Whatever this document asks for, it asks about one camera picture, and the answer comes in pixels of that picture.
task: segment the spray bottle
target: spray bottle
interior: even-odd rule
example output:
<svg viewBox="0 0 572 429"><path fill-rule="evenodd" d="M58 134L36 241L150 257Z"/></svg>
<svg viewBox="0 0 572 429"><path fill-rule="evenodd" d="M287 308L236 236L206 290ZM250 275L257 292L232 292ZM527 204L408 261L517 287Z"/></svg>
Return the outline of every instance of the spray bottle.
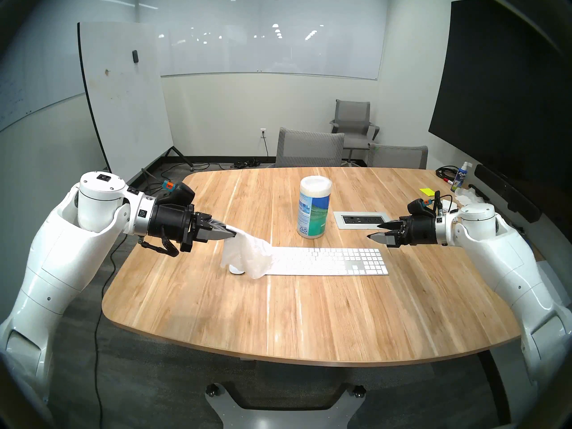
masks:
<svg viewBox="0 0 572 429"><path fill-rule="evenodd" d="M453 181L453 186L451 186L452 192L455 192L457 190L457 187L460 187L463 185L465 177L467 176L467 167L472 168L473 165L471 163L469 163L468 161L465 161L465 164L463 164L463 167L461 167L458 170L457 175L455 176L455 180Z"/></svg>

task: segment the table edge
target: table edge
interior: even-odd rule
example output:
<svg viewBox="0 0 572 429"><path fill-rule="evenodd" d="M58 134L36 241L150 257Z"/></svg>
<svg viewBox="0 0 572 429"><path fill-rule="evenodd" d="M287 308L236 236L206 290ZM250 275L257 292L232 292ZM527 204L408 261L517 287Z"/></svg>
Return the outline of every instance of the table edge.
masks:
<svg viewBox="0 0 572 429"><path fill-rule="evenodd" d="M220 349L218 347L203 346L203 345L199 345L199 344L187 343L186 341L173 340L171 338L163 337L161 335L156 335L154 333L141 331L139 329L132 328L132 327L126 326L124 324L114 322L112 320L109 320L109 321L112 322L115 326L117 326L120 329L129 331L129 332L133 332L133 333L136 333L136 334L139 334L142 336L146 336L146 337L152 338L154 340L163 341L165 343L177 344L179 346L188 347L189 349L196 349L196 350L203 351L203 352L217 353L219 355L227 355L227 356L231 356L231 357L244 358L244 359L248 359L248 360L255 360L255 361L261 361L261 362L301 364L304 366L323 366L323 367L384 367L384 366L407 366L410 364L423 364L423 363L440 362L440 361L451 360L454 358L461 358L461 357L464 357L467 355L473 355L475 353L488 351L492 348L505 345L505 344L507 344L511 341L517 340L521 337L520 335L518 335L518 336L515 336L512 338L509 338L507 340L501 341L499 343L495 343L495 344L492 344L490 346L474 349L472 351L452 353L449 355L442 355L442 356L437 356L437 357L415 358L415 359L412 358L412 359L405 359L405 360L399 360L399 361L394 360L394 361L387 361L387 362L383 362L383 361L351 362L351 361L336 361L336 360L315 360L315 359L306 359L306 358L284 358L284 357L271 356L271 355L258 355L258 354L247 353L247 352L228 351L225 349Z"/></svg>

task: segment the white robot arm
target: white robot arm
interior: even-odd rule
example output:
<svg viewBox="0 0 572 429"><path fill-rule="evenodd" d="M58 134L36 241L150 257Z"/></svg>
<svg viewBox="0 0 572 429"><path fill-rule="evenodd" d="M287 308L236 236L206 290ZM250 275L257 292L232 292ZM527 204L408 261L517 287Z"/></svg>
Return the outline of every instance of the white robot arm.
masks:
<svg viewBox="0 0 572 429"><path fill-rule="evenodd" d="M36 234L22 287L0 325L0 351L17 365L18 375L47 401L53 336L68 304L90 283L120 233L139 235L139 243L176 256L170 242L190 252L193 241L235 235L208 214L195 212L194 192L173 185L169 196L148 196L106 172L82 176L52 210ZM144 241L161 237L163 248Z"/></svg>
<svg viewBox="0 0 572 429"><path fill-rule="evenodd" d="M528 377L543 388L570 350L572 312L551 297L532 250L494 206L471 204L443 214L439 192L435 206L431 210L421 198L415 200L407 206L410 216L380 225L390 232L369 238L388 247L441 244L465 249L487 285L512 309L521 327Z"/></svg>

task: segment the white container lid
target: white container lid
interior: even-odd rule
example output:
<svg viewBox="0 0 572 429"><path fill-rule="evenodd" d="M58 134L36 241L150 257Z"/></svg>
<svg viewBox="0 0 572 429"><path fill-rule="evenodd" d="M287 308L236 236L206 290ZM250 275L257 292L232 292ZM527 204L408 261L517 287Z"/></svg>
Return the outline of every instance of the white container lid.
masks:
<svg viewBox="0 0 572 429"><path fill-rule="evenodd" d="M327 197L332 192L332 180L319 175L302 178L300 192L312 198Z"/></svg>

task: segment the wooden table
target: wooden table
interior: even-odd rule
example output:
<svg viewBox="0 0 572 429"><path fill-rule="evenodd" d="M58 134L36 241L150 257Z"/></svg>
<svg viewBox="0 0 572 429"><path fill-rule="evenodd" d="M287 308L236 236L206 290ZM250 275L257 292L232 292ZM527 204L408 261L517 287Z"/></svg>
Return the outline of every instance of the wooden table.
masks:
<svg viewBox="0 0 572 429"><path fill-rule="evenodd" d="M326 233L296 233L300 180L333 181ZM223 241L171 258L136 246L103 298L116 325L209 352L322 366L431 362L486 350L520 335L509 307L465 251L388 249L370 231L339 230L334 210L407 215L420 188L450 187L431 170L280 168L201 172L184 180L195 210L274 246L381 250L388 276L264 276L220 268ZM160 245L159 239L150 242Z"/></svg>

